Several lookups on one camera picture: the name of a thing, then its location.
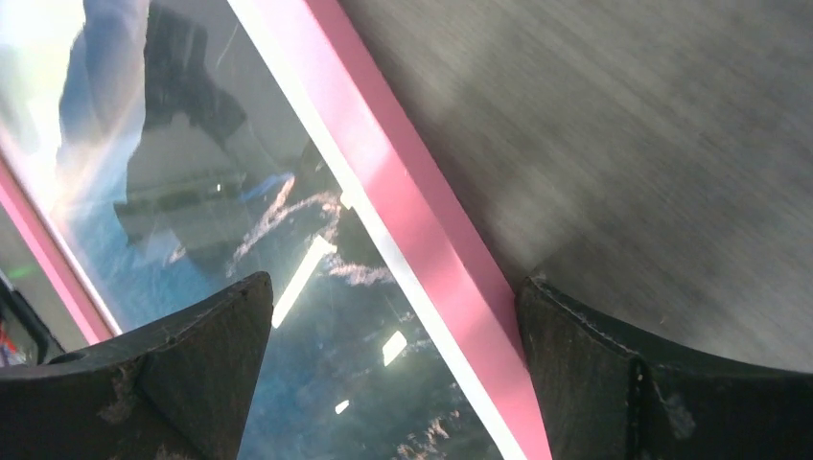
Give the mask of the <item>landscape photo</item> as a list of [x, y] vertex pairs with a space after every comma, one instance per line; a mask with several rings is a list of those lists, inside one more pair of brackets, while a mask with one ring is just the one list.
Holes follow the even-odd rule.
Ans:
[[1, 127], [112, 331], [268, 273], [241, 458], [500, 458], [230, 2], [3, 2]]

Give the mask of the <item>pink picture frame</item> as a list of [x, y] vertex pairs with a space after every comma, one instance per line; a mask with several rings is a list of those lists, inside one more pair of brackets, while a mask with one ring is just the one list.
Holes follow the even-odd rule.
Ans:
[[[228, 1], [314, 140], [337, 157], [344, 193], [422, 309], [430, 336], [501, 456], [550, 448], [513, 316], [513, 295], [412, 123], [336, 1]], [[9, 165], [1, 201], [64, 305], [46, 322], [70, 348], [121, 334]]]

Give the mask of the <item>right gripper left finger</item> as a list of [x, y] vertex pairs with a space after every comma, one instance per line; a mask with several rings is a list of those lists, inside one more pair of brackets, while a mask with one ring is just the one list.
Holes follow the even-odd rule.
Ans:
[[273, 312], [253, 273], [138, 329], [1, 372], [5, 459], [233, 459]]

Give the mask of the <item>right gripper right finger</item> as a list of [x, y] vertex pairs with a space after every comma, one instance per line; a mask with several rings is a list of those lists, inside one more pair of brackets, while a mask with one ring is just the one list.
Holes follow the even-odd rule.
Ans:
[[515, 309], [556, 459], [808, 459], [812, 377], [700, 352], [537, 277]]

